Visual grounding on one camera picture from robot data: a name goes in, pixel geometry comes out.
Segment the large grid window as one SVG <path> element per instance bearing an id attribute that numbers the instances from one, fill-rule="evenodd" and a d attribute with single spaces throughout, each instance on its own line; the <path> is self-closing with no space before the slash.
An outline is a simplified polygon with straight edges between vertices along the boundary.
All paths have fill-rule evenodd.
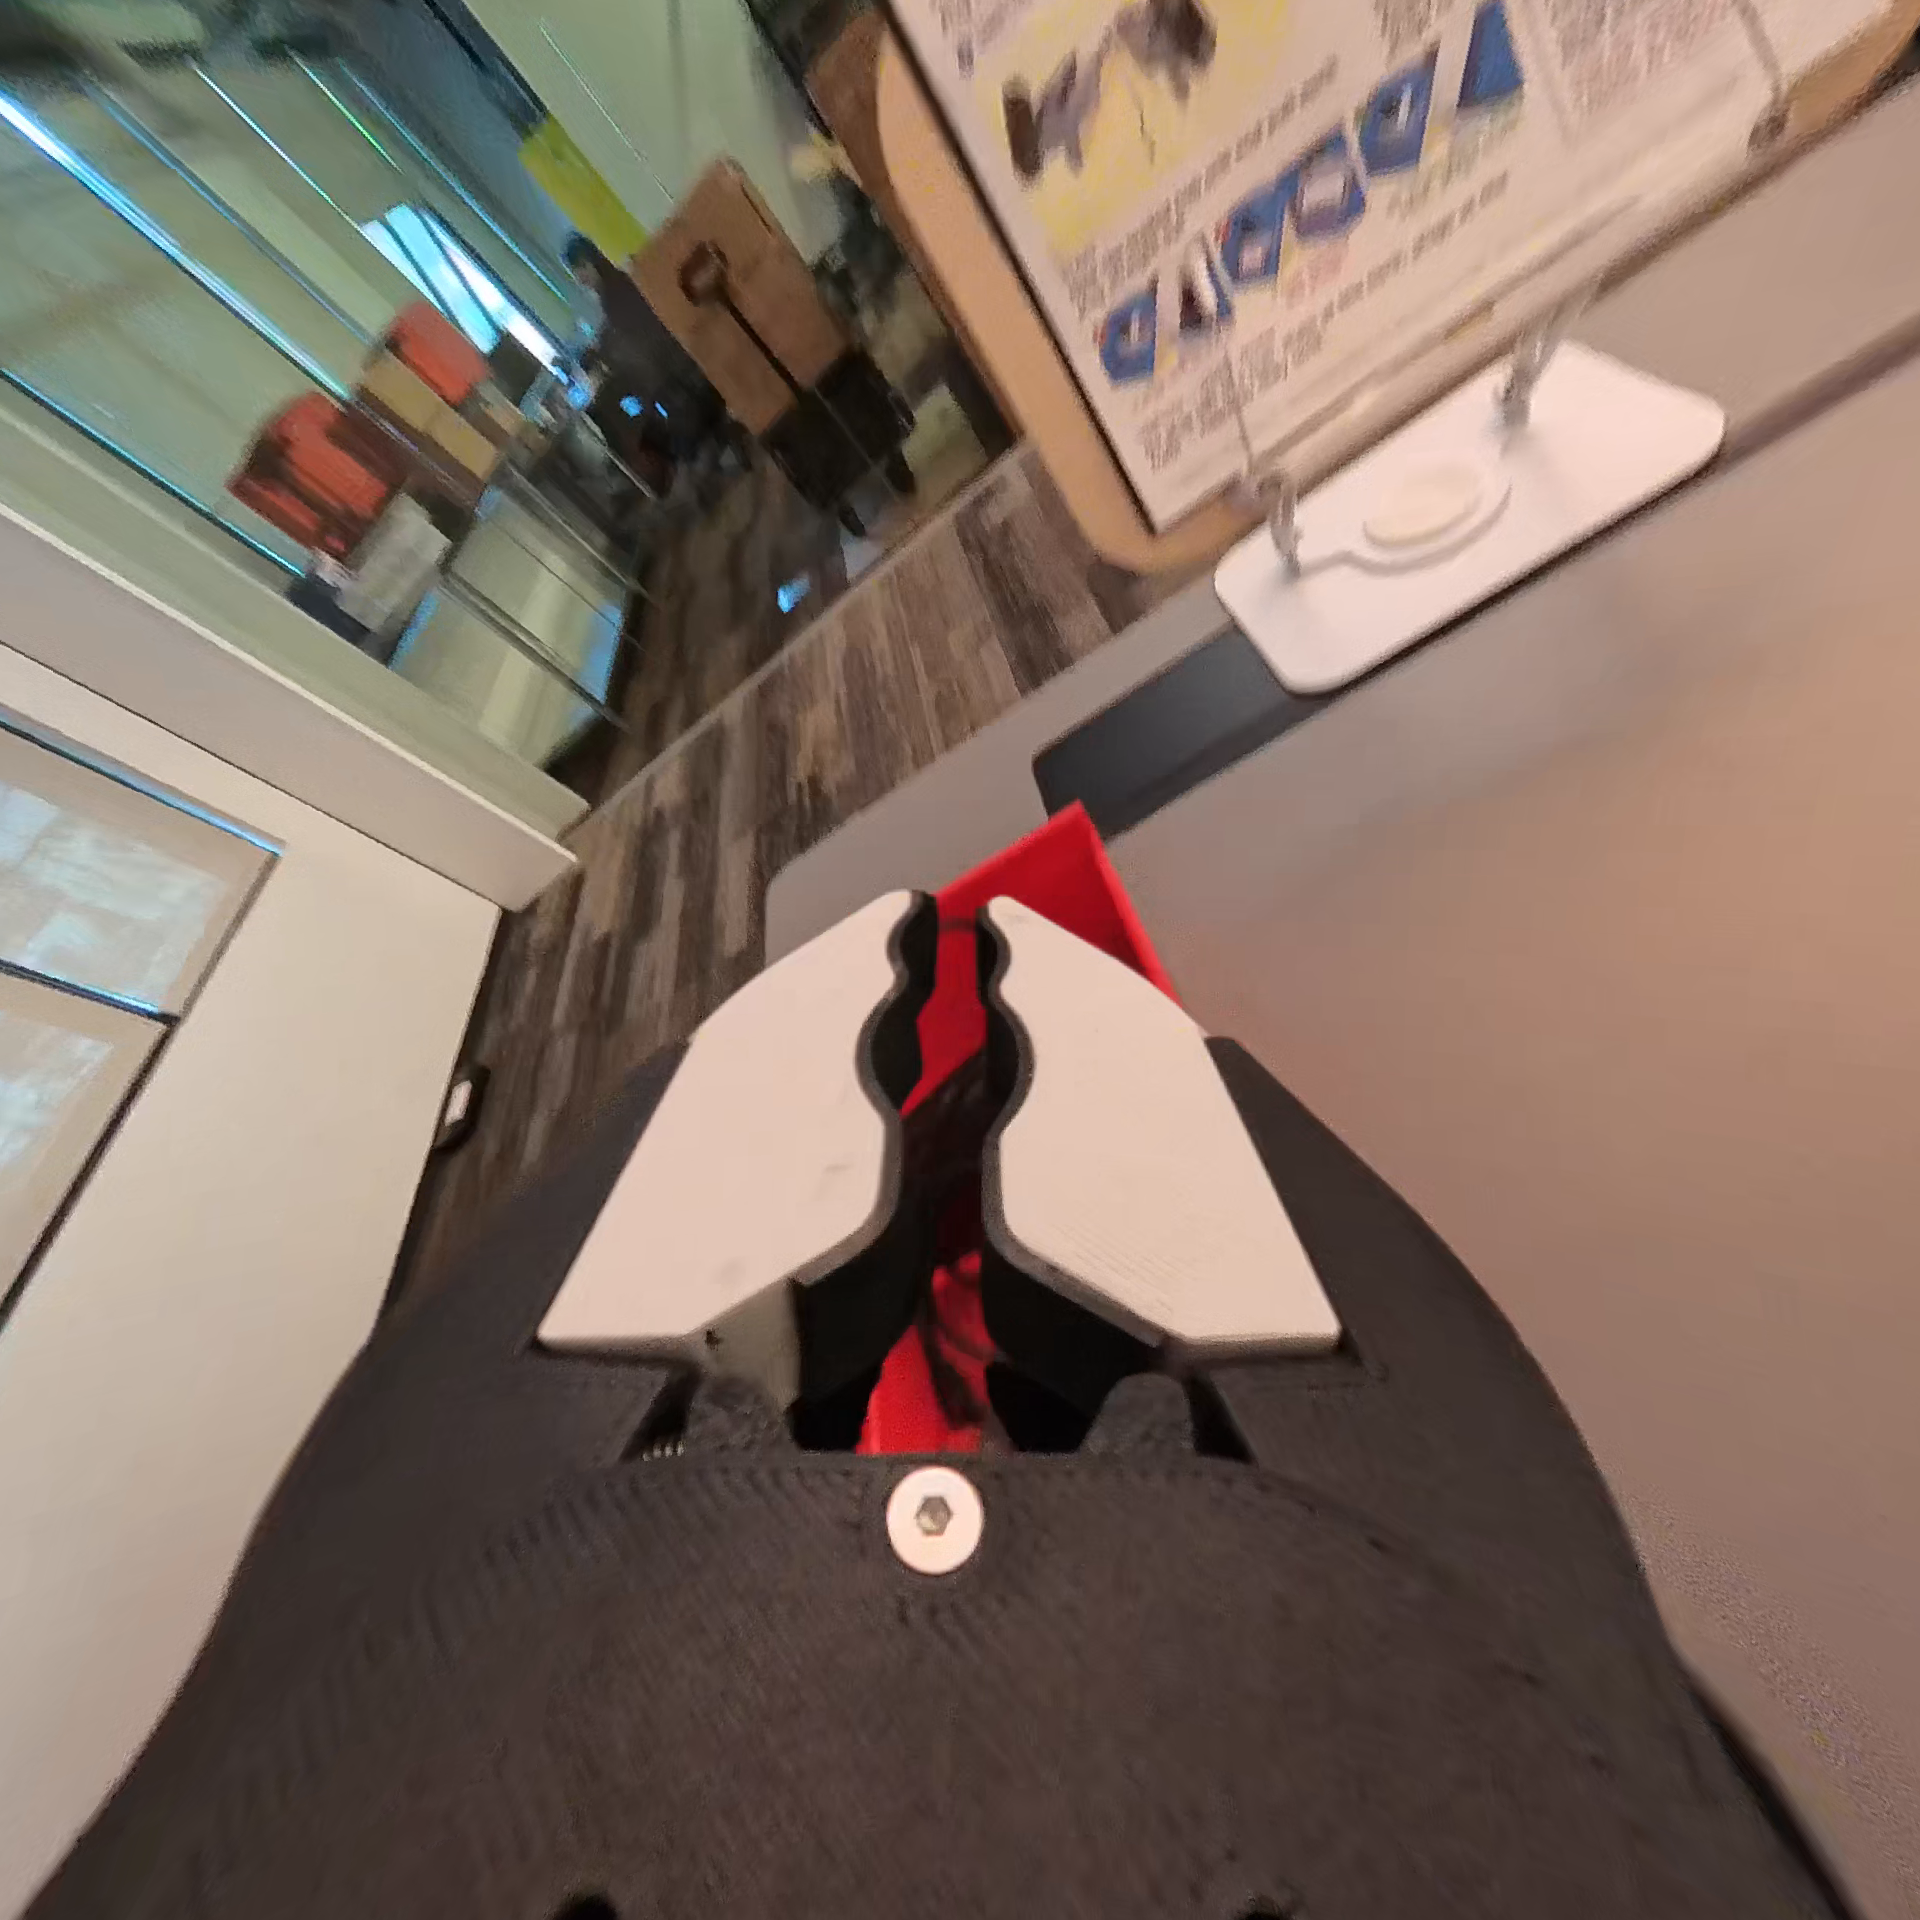
<path id="1" fill-rule="evenodd" d="M 4 1316 L 281 845 L 4 715 Z"/>

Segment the yellow wall sign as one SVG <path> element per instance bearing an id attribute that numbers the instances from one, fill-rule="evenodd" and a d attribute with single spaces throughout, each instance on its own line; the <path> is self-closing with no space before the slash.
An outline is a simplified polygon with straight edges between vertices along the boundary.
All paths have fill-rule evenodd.
<path id="1" fill-rule="evenodd" d="M 626 268 L 646 244 L 646 230 L 551 114 L 542 114 L 519 139 L 519 163 L 572 230 L 618 268 Z"/>

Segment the printed instruction sheet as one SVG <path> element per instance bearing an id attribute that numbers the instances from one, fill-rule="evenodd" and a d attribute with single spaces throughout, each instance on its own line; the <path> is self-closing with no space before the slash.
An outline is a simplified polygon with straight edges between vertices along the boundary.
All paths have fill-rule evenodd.
<path id="1" fill-rule="evenodd" d="M 1509 341 L 1918 2 L 886 2 L 1157 532 Z"/>

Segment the large orange case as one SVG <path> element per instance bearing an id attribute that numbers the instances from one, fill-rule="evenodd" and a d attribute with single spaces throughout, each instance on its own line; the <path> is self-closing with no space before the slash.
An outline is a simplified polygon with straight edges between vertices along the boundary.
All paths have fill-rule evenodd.
<path id="1" fill-rule="evenodd" d="M 237 507 L 325 561 L 348 561 L 405 487 L 403 455 L 322 392 L 272 415 L 227 473 Z"/>

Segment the red plastic box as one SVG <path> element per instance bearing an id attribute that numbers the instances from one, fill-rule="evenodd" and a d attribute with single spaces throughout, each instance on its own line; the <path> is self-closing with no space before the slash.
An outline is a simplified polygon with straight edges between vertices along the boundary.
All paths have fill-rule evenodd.
<path id="1" fill-rule="evenodd" d="M 881 1363 L 857 1453 L 980 1453 L 1000 1351 L 980 1304 L 980 1146 L 989 1124 L 976 912 L 1012 897 L 1174 998 L 1160 952 L 1081 803 L 945 884 L 934 986 L 918 1013 L 921 1078 L 904 1100 L 904 1183 L 921 1202 L 932 1270 L 918 1316 Z"/>

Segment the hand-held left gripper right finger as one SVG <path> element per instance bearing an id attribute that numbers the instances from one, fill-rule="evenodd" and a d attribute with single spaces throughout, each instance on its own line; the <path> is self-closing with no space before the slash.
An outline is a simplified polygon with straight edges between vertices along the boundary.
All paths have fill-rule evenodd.
<path id="1" fill-rule="evenodd" d="M 1133 1377 L 1320 1366 L 1342 1320 L 1212 1054 L 1150 977 L 1038 909 L 976 912 L 980 1309 L 1081 1433 Z"/>

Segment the small orange case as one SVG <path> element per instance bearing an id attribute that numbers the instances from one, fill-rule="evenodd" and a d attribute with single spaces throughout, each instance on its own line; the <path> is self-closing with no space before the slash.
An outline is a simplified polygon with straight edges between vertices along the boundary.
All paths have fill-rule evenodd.
<path id="1" fill-rule="evenodd" d="M 489 380 L 489 360 L 432 300 L 405 303 L 379 335 L 448 408 L 463 408 Z"/>

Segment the brown cardboard box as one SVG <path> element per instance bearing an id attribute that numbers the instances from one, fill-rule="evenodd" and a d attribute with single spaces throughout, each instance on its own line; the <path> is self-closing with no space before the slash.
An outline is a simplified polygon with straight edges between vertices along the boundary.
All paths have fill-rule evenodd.
<path id="1" fill-rule="evenodd" d="M 632 255 L 631 279 L 754 436 L 851 348 L 802 250 L 731 158 L 698 174 Z"/>

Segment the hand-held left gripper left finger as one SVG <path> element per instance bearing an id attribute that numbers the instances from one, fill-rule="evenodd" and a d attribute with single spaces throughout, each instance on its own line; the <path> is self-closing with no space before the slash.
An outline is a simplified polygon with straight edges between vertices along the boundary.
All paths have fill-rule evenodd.
<path id="1" fill-rule="evenodd" d="M 540 1321 L 558 1355 L 754 1386 L 779 1411 L 869 1377 L 910 1327 L 907 1171 L 941 909 L 886 892 L 695 1031 Z"/>

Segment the black chair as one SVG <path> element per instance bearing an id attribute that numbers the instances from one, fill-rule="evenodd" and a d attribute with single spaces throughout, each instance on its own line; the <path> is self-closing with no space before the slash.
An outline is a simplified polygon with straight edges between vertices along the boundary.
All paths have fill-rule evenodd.
<path id="1" fill-rule="evenodd" d="M 918 496 L 904 443 L 918 429 L 872 348 L 851 347 L 759 433 L 759 452 L 817 514 L 866 538 L 886 498 Z"/>

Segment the white sign stand base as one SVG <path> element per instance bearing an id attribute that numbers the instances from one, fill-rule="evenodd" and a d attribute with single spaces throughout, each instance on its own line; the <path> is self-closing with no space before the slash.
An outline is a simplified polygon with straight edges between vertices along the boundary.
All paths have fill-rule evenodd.
<path id="1" fill-rule="evenodd" d="M 1253 532 L 1212 591 L 1295 694 L 1338 691 L 1698 478 L 1719 399 L 1563 343 L 1525 419 L 1480 373 Z"/>

